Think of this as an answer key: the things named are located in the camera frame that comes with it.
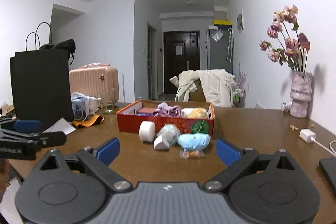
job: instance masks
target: blue gripper pad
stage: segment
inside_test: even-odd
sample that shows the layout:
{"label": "blue gripper pad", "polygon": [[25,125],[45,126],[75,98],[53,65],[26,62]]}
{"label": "blue gripper pad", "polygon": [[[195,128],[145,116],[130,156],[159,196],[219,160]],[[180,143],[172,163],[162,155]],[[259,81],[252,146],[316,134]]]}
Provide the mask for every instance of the blue gripper pad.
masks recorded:
{"label": "blue gripper pad", "polygon": [[231,166],[240,159],[243,151],[224,139],[216,141],[216,156],[226,165]]}
{"label": "blue gripper pad", "polygon": [[13,125],[13,128],[17,132],[21,133],[34,133],[34,132],[40,132],[42,128],[42,124],[40,121],[21,121],[18,120]]}
{"label": "blue gripper pad", "polygon": [[120,141],[112,138],[94,149],[93,155],[103,164],[109,166],[120,153]]}

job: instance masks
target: doorway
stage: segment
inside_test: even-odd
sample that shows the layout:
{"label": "doorway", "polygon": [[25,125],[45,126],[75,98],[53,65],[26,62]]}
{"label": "doorway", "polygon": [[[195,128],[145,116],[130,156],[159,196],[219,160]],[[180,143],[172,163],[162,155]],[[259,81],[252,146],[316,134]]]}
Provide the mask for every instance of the doorway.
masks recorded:
{"label": "doorway", "polygon": [[158,98],[158,68],[157,68],[157,31],[147,25],[147,83],[148,99]]}
{"label": "doorway", "polygon": [[200,69],[200,32],[164,32],[164,94],[176,94],[169,79],[184,70]]}

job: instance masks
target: pink suitcase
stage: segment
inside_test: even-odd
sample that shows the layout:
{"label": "pink suitcase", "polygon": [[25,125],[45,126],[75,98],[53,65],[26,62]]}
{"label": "pink suitcase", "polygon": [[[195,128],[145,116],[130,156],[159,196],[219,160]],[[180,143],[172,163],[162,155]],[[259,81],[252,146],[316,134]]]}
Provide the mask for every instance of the pink suitcase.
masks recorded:
{"label": "pink suitcase", "polygon": [[108,64],[89,64],[69,72],[70,91],[101,98],[102,103],[119,100],[118,70]]}

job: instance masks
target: blue plush toy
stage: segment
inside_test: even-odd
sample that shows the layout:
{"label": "blue plush toy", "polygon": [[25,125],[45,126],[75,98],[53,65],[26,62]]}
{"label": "blue plush toy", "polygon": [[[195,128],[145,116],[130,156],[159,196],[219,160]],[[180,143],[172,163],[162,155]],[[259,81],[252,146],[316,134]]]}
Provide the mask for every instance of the blue plush toy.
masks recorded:
{"label": "blue plush toy", "polygon": [[182,134],[177,143],[184,151],[202,151],[210,142],[210,136],[203,133]]}

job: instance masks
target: dried flower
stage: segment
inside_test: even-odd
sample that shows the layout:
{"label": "dried flower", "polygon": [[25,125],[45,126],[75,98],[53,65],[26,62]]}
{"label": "dried flower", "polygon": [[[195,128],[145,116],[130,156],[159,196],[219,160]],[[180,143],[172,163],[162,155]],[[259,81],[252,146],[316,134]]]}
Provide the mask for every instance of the dried flower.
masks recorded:
{"label": "dried flower", "polygon": [[297,58],[297,55],[300,54],[299,43],[295,39],[285,39],[285,54],[290,58]]}
{"label": "dried flower", "polygon": [[277,32],[282,32],[282,26],[281,22],[278,20],[273,20],[273,23],[271,25],[271,29]]}
{"label": "dried flower", "polygon": [[293,39],[293,42],[294,42],[294,48],[293,48],[294,52],[296,54],[301,54],[300,47],[299,47],[299,42],[295,39]]}
{"label": "dried flower", "polygon": [[306,45],[309,44],[308,38],[307,38],[307,36],[306,36],[303,32],[301,32],[301,33],[298,35],[298,38],[299,38],[300,46],[301,46],[302,48],[306,47]]}
{"label": "dried flower", "polygon": [[270,38],[278,38],[278,32],[275,31],[275,30],[272,30],[270,27],[269,27],[268,30],[267,30],[267,35],[268,35]]}
{"label": "dried flower", "polygon": [[273,14],[273,20],[278,20],[280,22],[283,22],[284,21],[284,15],[282,14],[281,11],[279,10],[276,10]]}
{"label": "dried flower", "polygon": [[259,46],[262,51],[266,51],[268,49],[268,45],[265,42],[262,42]]}
{"label": "dried flower", "polygon": [[267,55],[272,62],[278,62],[280,59],[280,53],[276,52],[274,49],[271,49]]}
{"label": "dried flower", "polygon": [[299,13],[299,10],[295,5],[293,5],[292,8],[285,6],[282,11],[283,19],[289,23],[295,24],[297,22],[297,18],[295,14],[298,14],[298,13]]}

